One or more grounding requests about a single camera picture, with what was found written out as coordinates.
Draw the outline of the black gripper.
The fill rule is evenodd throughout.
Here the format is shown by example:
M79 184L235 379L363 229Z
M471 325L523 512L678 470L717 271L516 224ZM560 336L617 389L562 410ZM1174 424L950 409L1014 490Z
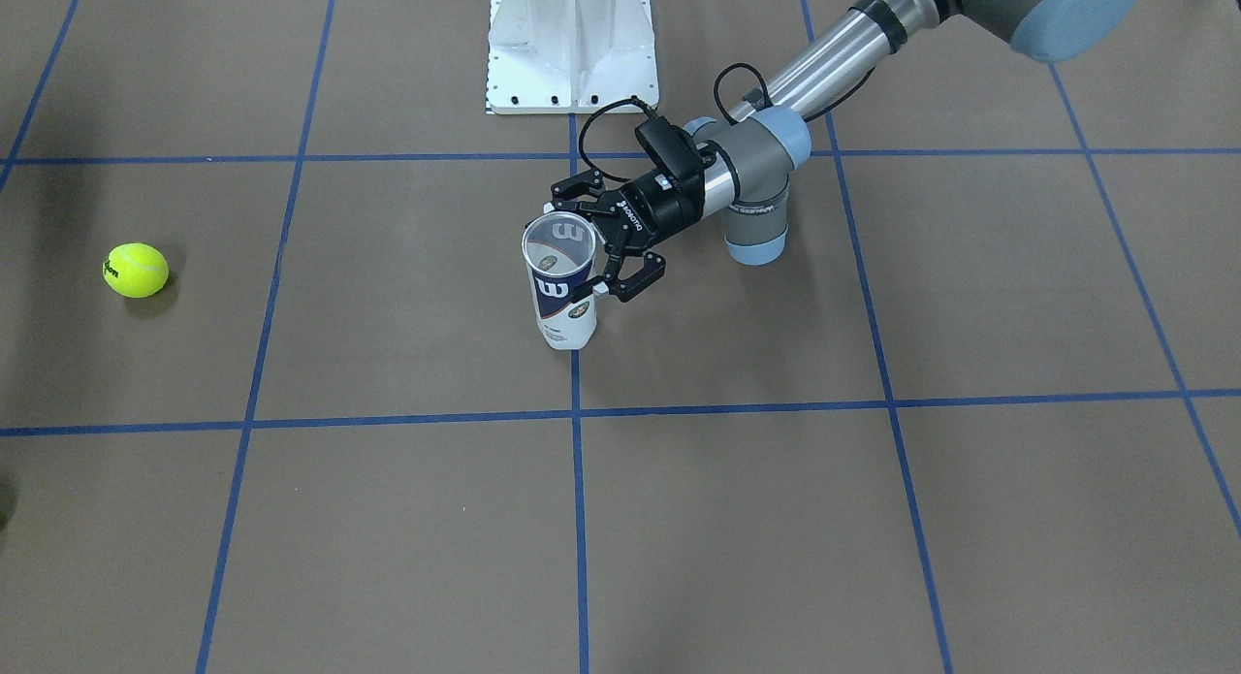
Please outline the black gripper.
M647 251L699 223L705 210L705 176L696 170L666 176L652 170L629 182L609 184L602 171L588 170L560 180L551 187L551 211L582 218L616 218L611 231L620 238L620 251ZM638 257L634 273L623 276L625 254L608 254L604 269L593 281L594 297L629 303L665 274L666 259L654 251Z

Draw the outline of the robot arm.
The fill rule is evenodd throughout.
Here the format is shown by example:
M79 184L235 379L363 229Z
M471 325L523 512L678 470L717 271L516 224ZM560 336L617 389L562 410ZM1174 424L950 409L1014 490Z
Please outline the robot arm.
M655 247L685 228L728 215L726 245L736 262L764 266L787 241L789 176L812 154L812 122L848 101L913 34L962 16L1041 63L1081 55L1107 37L1136 0L858 0L833 29L719 118L683 127L652 104L635 139L652 169L612 179L594 163L551 187L545 209L553 235L582 238L606 262L573 268L568 259L532 259L532 294L553 307L589 297L629 302L661 278L666 263Z

